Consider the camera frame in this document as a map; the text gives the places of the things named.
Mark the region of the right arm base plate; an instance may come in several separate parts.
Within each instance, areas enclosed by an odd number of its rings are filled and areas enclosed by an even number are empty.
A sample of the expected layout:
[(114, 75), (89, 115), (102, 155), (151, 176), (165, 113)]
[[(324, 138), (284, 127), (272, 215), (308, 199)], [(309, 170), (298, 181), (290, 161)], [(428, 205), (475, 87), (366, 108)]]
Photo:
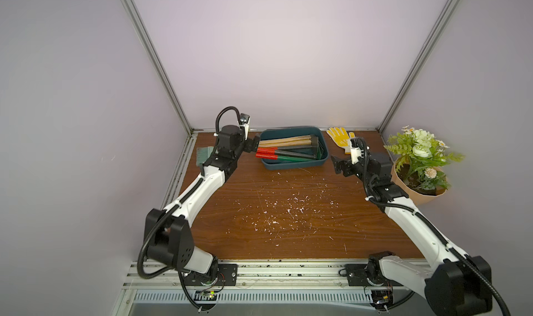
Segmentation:
[(348, 281), (350, 287), (401, 287), (396, 281), (385, 279), (380, 274), (371, 274), (367, 264), (349, 263), (338, 271), (340, 277)]

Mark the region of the grey tool red grip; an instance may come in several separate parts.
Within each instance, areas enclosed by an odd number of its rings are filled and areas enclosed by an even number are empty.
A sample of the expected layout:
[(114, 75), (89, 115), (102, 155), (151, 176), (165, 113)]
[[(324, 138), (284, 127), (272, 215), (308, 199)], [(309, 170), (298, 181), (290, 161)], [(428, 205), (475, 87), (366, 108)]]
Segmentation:
[(307, 153), (294, 152), (289, 150), (279, 150), (277, 148), (259, 148), (256, 152), (262, 155), (277, 155), (277, 156), (290, 156), (302, 159), (318, 159), (317, 155), (310, 155)]
[(256, 152), (255, 156), (261, 159), (285, 160), (285, 161), (317, 160), (317, 157), (314, 155), (307, 155), (307, 154), (298, 153), (298, 152), (277, 151), (277, 150), (273, 152)]

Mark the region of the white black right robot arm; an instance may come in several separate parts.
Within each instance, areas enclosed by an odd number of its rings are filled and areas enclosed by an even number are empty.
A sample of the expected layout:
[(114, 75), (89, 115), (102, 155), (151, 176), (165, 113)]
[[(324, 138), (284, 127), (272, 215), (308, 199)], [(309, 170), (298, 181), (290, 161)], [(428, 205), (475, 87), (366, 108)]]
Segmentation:
[(492, 284), (491, 267), (481, 256), (470, 256), (445, 237), (391, 180), (391, 160), (372, 155), (362, 137), (353, 137), (348, 159), (332, 158), (337, 174), (356, 176), (366, 200), (392, 219), (416, 245), (428, 263), (416, 266), (392, 252), (369, 256), (366, 280), (373, 287), (391, 281), (422, 296), (436, 315), (479, 315), (497, 303), (503, 315), (510, 310)]

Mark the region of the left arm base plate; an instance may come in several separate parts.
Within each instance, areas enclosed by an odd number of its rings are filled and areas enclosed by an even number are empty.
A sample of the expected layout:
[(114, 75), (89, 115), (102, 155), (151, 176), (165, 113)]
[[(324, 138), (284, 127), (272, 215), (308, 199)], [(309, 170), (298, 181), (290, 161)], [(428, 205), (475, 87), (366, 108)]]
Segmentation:
[(185, 285), (197, 287), (235, 286), (238, 265), (236, 263), (217, 263), (207, 273), (189, 272), (183, 274)]

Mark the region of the wooden handle small hoe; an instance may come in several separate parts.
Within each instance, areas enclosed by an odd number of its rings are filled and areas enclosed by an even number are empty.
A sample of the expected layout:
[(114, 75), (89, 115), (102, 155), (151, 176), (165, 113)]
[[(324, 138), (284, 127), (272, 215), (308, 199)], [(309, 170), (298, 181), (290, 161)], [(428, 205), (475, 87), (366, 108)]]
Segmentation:
[(315, 135), (293, 136), (293, 137), (289, 137), (289, 138), (277, 138), (277, 139), (272, 139), (272, 140), (263, 140), (263, 141), (260, 141), (260, 142), (278, 143), (278, 142), (290, 142), (290, 141), (297, 141), (297, 140), (304, 140), (304, 139), (312, 139), (312, 140), (318, 141), (318, 143), (319, 143), (319, 139)]

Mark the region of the green tool red grip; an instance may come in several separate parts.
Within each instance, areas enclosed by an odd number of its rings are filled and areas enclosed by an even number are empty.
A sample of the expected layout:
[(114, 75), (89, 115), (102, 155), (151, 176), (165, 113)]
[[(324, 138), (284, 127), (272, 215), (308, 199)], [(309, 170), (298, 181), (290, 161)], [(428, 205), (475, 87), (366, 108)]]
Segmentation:
[(255, 156), (260, 159), (269, 159), (275, 161), (288, 161), (288, 162), (307, 162), (317, 161), (322, 158), (322, 151), (304, 153), (291, 150), (279, 150), (277, 148), (264, 148), (258, 149)]

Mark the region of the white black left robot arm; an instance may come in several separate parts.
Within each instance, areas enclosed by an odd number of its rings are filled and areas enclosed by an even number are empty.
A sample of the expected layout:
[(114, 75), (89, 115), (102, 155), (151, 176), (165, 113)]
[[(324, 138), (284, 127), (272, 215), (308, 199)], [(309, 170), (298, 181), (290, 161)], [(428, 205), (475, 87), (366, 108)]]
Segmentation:
[(137, 273), (152, 279), (169, 270), (192, 273), (208, 283), (217, 279), (217, 258), (194, 244), (192, 226), (207, 201), (237, 169), (244, 152), (257, 149), (259, 138), (248, 137), (250, 116), (237, 107), (222, 109), (215, 120), (215, 146), (196, 179), (174, 201), (146, 217)]

